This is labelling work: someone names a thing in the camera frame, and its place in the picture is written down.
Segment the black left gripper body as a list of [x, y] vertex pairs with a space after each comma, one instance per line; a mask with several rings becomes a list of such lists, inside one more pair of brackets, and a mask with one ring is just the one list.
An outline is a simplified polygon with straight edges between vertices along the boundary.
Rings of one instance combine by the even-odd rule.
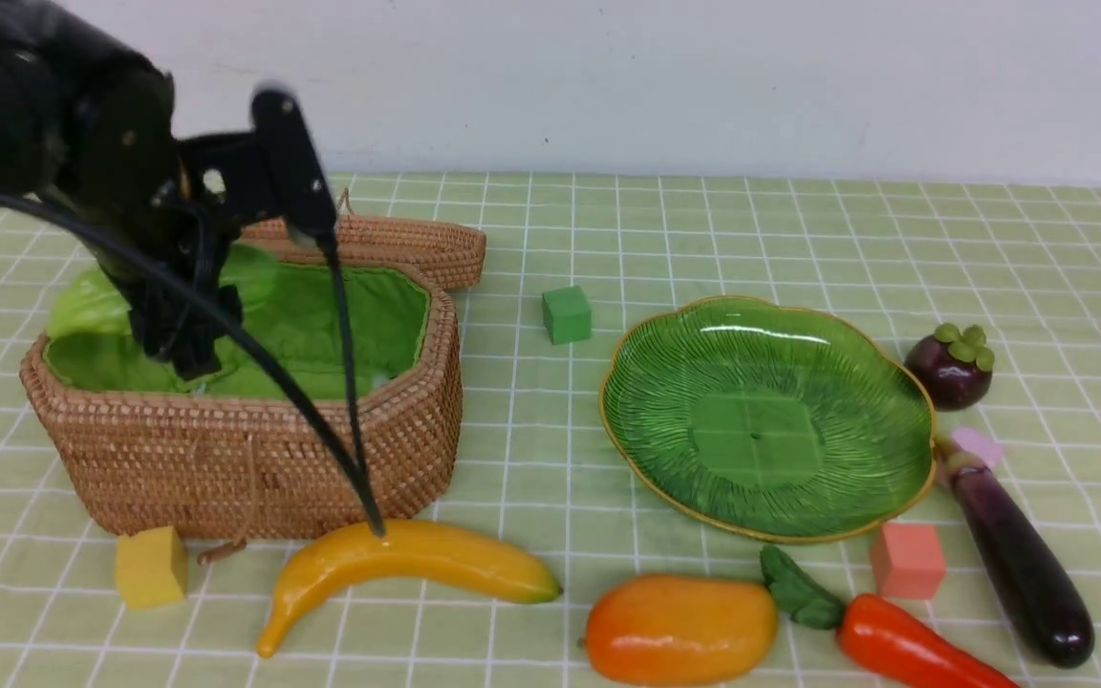
[[[150, 256], [240, 325], [239, 290], [220, 283], [232, 241], [240, 231], [220, 231], [212, 223], [209, 210], [200, 205], [163, 205], [161, 211], [176, 222], [175, 230], [162, 240], [159, 254]], [[189, 305], [183, 293], [145, 277], [101, 249], [97, 249], [97, 265], [119, 295], [126, 297], [128, 327], [145, 357], [171, 365], [183, 380], [222, 371], [217, 345], [227, 332], [219, 323]]]

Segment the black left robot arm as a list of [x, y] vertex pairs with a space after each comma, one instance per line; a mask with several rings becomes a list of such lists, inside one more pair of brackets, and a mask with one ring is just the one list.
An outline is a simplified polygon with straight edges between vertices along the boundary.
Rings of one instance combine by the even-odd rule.
[[240, 231], [211, 223], [195, 160], [244, 132], [179, 140], [171, 75], [53, 1], [0, 1], [0, 193], [99, 227], [239, 316], [219, 287]]

